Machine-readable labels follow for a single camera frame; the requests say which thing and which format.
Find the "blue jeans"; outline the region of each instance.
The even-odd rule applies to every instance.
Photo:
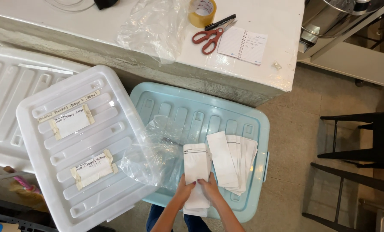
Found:
[[[146,231],[150,232],[158,221],[159,216],[162,214],[165,208],[157,205],[153,205],[150,207],[149,218],[146,222]],[[189,232],[211,232],[206,223],[202,220],[202,218],[193,215],[184,215],[186,226],[188,227]]]

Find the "notebook page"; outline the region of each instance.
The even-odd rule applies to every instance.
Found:
[[[240,60],[252,64],[261,65],[262,56],[267,43],[268,35],[257,34],[247,31],[243,43]]]
[[[244,29],[232,26],[222,34],[217,52],[223,55],[238,58],[244,34]]]

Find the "handwritten notes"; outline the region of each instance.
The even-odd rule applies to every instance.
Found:
[[[92,92],[91,94],[89,94],[87,96],[84,96],[83,98],[79,98],[76,101],[73,101],[72,103],[70,103],[68,105],[65,105],[65,106],[63,106],[61,108],[56,109],[53,112],[50,112],[48,114],[45,114],[45,115],[37,118],[37,121],[39,123],[47,121],[47,120],[51,119],[52,117],[54,117],[56,115],[59,115],[59,114],[65,112],[65,111],[67,111],[67,110],[69,110],[71,108],[74,108],[74,107],[76,107],[76,106],[78,106],[80,104],[83,104],[84,102],[86,102],[86,101],[88,101],[88,100],[90,100],[90,99],[92,99],[92,98],[94,98],[94,97],[96,97],[98,95],[100,95],[100,91],[97,90],[96,92]]]
[[[88,161],[70,169],[71,175],[76,180],[76,187],[80,191],[83,187],[97,181],[110,173],[117,173],[119,170],[110,151],[105,149],[102,154],[89,159]]]
[[[76,108],[69,113],[63,114],[60,117],[51,119],[49,122],[50,127],[55,134],[56,140],[60,140],[90,124],[93,124],[95,120],[93,119],[87,105],[83,104],[81,107]]]
[[[260,65],[268,35],[231,27],[221,37],[218,53]]]

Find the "white plastic lid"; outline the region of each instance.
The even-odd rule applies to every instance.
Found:
[[[0,166],[34,172],[16,120],[18,104],[89,68],[53,56],[0,46]]]
[[[84,102],[93,124],[56,140],[49,121],[38,122],[42,116],[96,91],[95,98]],[[87,231],[126,212],[157,190],[132,180],[119,169],[78,191],[71,175],[72,167],[105,149],[113,156],[113,163],[119,164],[124,150],[144,128],[112,69],[95,66],[32,95],[19,104],[16,116],[40,188],[60,232]]]

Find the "black stool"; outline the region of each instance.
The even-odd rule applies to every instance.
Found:
[[[384,112],[322,116],[321,119],[335,121],[334,144],[331,153],[318,155],[318,158],[374,162],[371,164],[349,163],[353,163],[359,168],[384,168]],[[373,131],[373,148],[353,151],[335,151],[338,121],[368,123],[366,125],[360,125],[358,128]]]
[[[330,168],[330,167],[322,166],[322,165],[319,165],[316,163],[311,163],[311,166],[315,167],[319,170],[322,170],[324,172],[328,172],[328,173],[331,173],[331,174],[334,174],[336,176],[341,177],[340,189],[339,189],[339,193],[338,193],[337,210],[335,212],[334,221],[330,221],[330,220],[318,217],[318,216],[313,215],[313,214],[308,214],[308,213],[302,213],[302,216],[309,218],[309,219],[312,219],[316,222],[319,222],[320,224],[323,224],[323,225],[325,225],[331,229],[334,229],[335,231],[338,231],[338,232],[360,232],[359,230],[356,230],[354,228],[349,228],[349,227],[346,227],[344,225],[338,224],[338,216],[340,213],[341,195],[343,192],[344,179],[351,180],[351,181],[354,181],[356,183],[366,185],[368,187],[372,187],[372,188],[378,189],[378,190],[383,191],[383,192],[384,192],[384,180],[379,180],[379,179],[375,179],[375,178],[368,177],[368,176],[363,176],[363,175],[352,173],[352,172],[346,172],[346,171],[338,170],[336,168]]]

